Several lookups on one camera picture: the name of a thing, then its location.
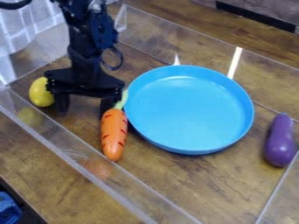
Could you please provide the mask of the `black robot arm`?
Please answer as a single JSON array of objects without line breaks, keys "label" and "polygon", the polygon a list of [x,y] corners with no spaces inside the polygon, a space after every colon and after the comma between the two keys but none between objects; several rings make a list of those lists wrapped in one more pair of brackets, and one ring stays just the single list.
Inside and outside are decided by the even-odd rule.
[{"label": "black robot arm", "polygon": [[107,0],[51,1],[59,3],[69,25],[71,62],[71,67],[45,73],[55,108],[66,113],[73,95],[118,102],[126,83],[109,75],[103,67],[117,71],[123,65],[125,56],[117,48],[118,30],[109,15]]}]

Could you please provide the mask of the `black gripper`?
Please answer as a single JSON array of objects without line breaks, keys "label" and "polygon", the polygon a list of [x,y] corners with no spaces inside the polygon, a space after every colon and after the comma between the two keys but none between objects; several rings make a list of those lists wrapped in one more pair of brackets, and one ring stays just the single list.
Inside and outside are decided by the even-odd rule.
[{"label": "black gripper", "polygon": [[70,108],[71,95],[98,97],[99,119],[103,119],[122,99],[126,83],[109,75],[101,66],[102,57],[85,57],[69,47],[71,67],[50,70],[45,73],[47,90],[54,94],[55,108],[66,113]]}]

